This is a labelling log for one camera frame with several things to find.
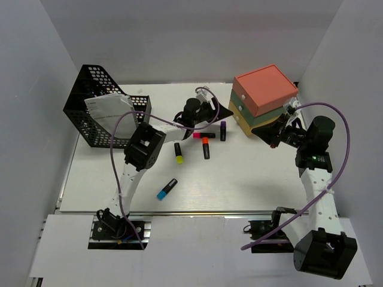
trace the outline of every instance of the green box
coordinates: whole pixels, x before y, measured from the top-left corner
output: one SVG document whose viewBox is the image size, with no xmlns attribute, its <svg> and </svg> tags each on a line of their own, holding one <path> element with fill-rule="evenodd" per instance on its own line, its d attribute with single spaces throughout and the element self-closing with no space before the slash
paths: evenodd
<svg viewBox="0 0 383 287">
<path fill-rule="evenodd" d="M 259 115 L 258 117 L 254 117 L 234 90 L 232 90 L 230 100 L 233 102 L 233 104 L 241 113 L 241 115 L 245 118 L 247 124 L 251 127 L 263 123 L 264 121 L 270 120 L 271 118 L 279 117 L 281 114 L 286 113 L 286 110 L 282 106 L 280 108 L 273 109 L 272 111 L 269 111 L 265 114 Z"/>
</svg>

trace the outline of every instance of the black wire mesh basket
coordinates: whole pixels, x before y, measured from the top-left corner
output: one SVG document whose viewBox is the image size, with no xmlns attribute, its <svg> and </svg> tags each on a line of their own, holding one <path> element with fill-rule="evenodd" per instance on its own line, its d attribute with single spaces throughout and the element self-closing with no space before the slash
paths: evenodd
<svg viewBox="0 0 383 287">
<path fill-rule="evenodd" d="M 63 109 L 86 142 L 94 148 L 108 148 L 111 135 L 90 116 L 84 100 L 110 93 L 126 94 L 103 67 L 83 65 Z M 130 95 L 130 98 L 136 111 L 151 112 L 149 96 Z M 148 123 L 149 118 L 144 114 L 133 114 L 136 127 L 143 121 Z M 128 141 L 114 138 L 113 148 L 124 148 Z"/>
</svg>

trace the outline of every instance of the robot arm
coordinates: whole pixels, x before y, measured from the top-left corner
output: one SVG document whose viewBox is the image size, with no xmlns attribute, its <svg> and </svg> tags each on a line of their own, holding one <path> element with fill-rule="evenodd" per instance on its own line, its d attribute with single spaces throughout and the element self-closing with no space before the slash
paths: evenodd
<svg viewBox="0 0 383 287">
<path fill-rule="evenodd" d="M 108 207 L 97 212 L 98 220 L 108 230 L 109 235 L 118 237 L 120 230 L 129 228 L 121 210 L 129 215 L 130 204 L 144 173 L 157 161 L 162 145 L 171 141 L 187 139 L 192 128 L 204 121 L 219 121 L 233 115 L 221 106 L 216 99 L 208 100 L 205 90 L 200 89 L 195 98 L 188 99 L 184 110 L 179 112 L 174 123 L 191 129 L 183 129 L 170 124 L 151 126 L 141 123 L 124 150 L 124 171 L 120 177 L 121 201 L 118 189 L 108 203 Z"/>
<path fill-rule="evenodd" d="M 306 131 L 297 118 L 295 108 L 298 106 L 297 100 L 291 100 L 285 106 L 287 114 L 282 114 L 273 123 L 253 129 L 252 133 L 272 148 L 280 142 L 297 148 L 295 164 L 309 203 L 332 181 L 333 168 L 326 150 L 335 123 L 327 117 L 315 117 Z M 275 229 L 294 214 L 294 209 L 277 208 L 267 230 Z M 339 221 L 332 190 L 310 207 L 309 224 L 297 218 L 282 231 L 294 247 L 294 266 L 298 271 L 341 279 L 357 251 L 356 240 L 346 236 Z"/>
<path fill-rule="evenodd" d="M 185 129 L 171 126 L 169 124 L 162 125 L 162 126 L 150 126 L 148 124 L 144 124 L 144 125 L 141 124 L 138 127 L 135 134 L 140 133 L 140 131 L 143 131 L 144 129 L 146 132 L 154 133 L 153 140 L 156 147 L 158 147 L 159 145 L 162 146 L 162 144 L 165 144 L 167 142 L 181 141 L 184 139 L 185 133 L 186 133 Z M 149 147 L 151 143 L 149 141 L 145 141 L 143 145 Z M 125 152 L 126 157 L 125 157 L 124 171 L 120 178 L 121 203 L 124 209 L 124 213 L 129 214 L 130 204 L 132 203 L 133 196 L 136 192 L 139 181 L 143 177 L 144 173 L 151 166 L 153 166 L 160 150 L 158 149 L 158 152 L 155 152 L 152 154 L 152 156 L 148 160 L 147 165 L 139 167 L 140 171 L 137 171 L 137 167 L 136 167 L 139 159 L 133 158 L 132 155 L 130 154 L 131 152 L 135 152 L 136 150 L 134 149 L 129 150 L 129 147 L 127 147 L 125 151 L 126 151 Z M 113 198 L 108 204 L 108 209 L 113 215 L 118 215 L 122 217 L 121 207 L 118 200 L 118 188 L 116 188 Z"/>
</svg>

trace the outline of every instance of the black marker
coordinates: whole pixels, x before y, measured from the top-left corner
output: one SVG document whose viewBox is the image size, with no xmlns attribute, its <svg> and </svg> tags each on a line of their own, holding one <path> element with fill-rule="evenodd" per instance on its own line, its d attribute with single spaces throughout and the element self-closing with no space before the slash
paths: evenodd
<svg viewBox="0 0 383 287">
<path fill-rule="evenodd" d="M 215 133 L 193 133 L 193 138 L 195 138 L 195 139 L 202 139 L 202 138 L 215 139 Z"/>
<path fill-rule="evenodd" d="M 203 148 L 203 157 L 206 160 L 208 160 L 210 158 L 209 139 L 208 138 L 202 139 L 202 148 Z"/>
<path fill-rule="evenodd" d="M 221 122 L 221 141 L 222 142 L 226 141 L 226 122 L 225 121 Z"/>
<path fill-rule="evenodd" d="M 158 193 L 157 195 L 157 198 L 159 200 L 163 200 L 163 198 L 165 196 L 168 195 L 168 193 L 170 193 L 170 190 L 173 189 L 173 187 L 177 184 L 177 180 L 174 178 L 172 179 L 164 188 L 162 188 L 162 190 L 160 191 L 160 193 Z"/>
</svg>

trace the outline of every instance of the white table surface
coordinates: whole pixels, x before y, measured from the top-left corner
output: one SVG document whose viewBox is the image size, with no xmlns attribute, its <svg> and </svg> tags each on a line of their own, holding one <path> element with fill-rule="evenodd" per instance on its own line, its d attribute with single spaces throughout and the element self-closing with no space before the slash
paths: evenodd
<svg viewBox="0 0 383 287">
<path fill-rule="evenodd" d="M 128 94 L 150 95 L 152 114 L 172 120 L 185 102 L 195 97 L 197 86 L 208 86 L 223 106 L 228 106 L 231 84 L 126 85 Z M 296 150 L 285 144 L 271 149 L 257 137 L 248 138 L 233 117 L 227 118 L 227 140 L 219 140 L 219 123 L 206 132 L 210 160 L 204 160 L 202 143 L 182 141 L 184 163 L 175 161 L 173 143 L 164 144 L 156 164 L 146 172 L 133 198 L 133 212 L 264 211 L 277 206 L 301 208 L 306 203 L 295 166 Z M 160 124 L 150 120 L 151 124 Z M 114 152 L 118 174 L 124 165 L 123 150 Z M 157 193 L 172 179 L 176 187 L 163 200 Z M 106 208 L 115 191 L 109 150 L 91 148 L 80 136 L 65 186 L 61 212 L 94 212 Z"/>
<path fill-rule="evenodd" d="M 145 251 L 88 250 L 92 221 L 91 215 L 49 215 L 30 277 L 43 277 L 42 287 L 371 284 L 360 248 L 342 280 L 297 272 L 293 254 L 241 251 L 250 242 L 245 218 L 155 216 Z M 355 238 L 349 219 L 341 223 Z"/>
</svg>

